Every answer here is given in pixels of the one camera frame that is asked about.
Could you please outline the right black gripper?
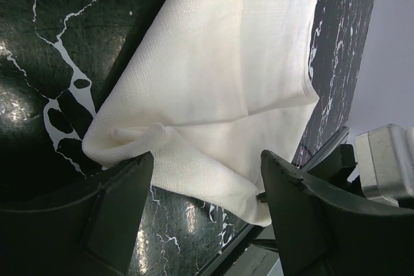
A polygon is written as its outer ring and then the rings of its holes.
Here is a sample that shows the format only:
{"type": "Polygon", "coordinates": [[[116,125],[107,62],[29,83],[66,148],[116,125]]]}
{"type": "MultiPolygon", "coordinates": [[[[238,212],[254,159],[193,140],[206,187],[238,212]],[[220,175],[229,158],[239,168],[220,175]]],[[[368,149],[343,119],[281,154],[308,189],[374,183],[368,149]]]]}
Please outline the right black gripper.
{"type": "Polygon", "coordinates": [[[364,195],[359,176],[352,182],[347,180],[356,166],[353,146],[340,144],[324,160],[311,168],[309,174],[349,193],[364,195]]]}

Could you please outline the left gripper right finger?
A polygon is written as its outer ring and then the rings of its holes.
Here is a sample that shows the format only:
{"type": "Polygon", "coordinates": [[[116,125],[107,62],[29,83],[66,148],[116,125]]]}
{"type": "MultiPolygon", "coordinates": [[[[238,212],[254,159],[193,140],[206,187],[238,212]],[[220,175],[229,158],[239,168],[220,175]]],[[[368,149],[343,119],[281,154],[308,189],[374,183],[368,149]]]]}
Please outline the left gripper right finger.
{"type": "Polygon", "coordinates": [[[346,192],[261,153],[261,174],[285,275],[412,275],[413,211],[346,192]]]}

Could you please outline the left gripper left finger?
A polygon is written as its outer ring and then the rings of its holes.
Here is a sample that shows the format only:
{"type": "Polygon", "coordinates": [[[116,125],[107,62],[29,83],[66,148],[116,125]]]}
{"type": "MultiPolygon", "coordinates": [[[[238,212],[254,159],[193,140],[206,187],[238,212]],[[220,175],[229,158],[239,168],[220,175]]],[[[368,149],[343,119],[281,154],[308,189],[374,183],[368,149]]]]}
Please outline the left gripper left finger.
{"type": "Polygon", "coordinates": [[[1,202],[2,275],[127,275],[149,152],[31,200],[1,202]]]}

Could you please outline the white cloth napkin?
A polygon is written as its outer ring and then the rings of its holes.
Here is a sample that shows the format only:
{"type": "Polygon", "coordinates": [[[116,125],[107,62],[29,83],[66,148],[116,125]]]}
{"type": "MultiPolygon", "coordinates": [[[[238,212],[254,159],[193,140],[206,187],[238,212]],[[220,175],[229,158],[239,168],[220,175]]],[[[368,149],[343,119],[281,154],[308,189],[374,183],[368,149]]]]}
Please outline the white cloth napkin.
{"type": "Polygon", "coordinates": [[[319,100],[309,78],[317,0],[166,0],[94,117],[104,167],[151,152],[151,183],[271,223],[260,155],[292,160],[319,100]]]}

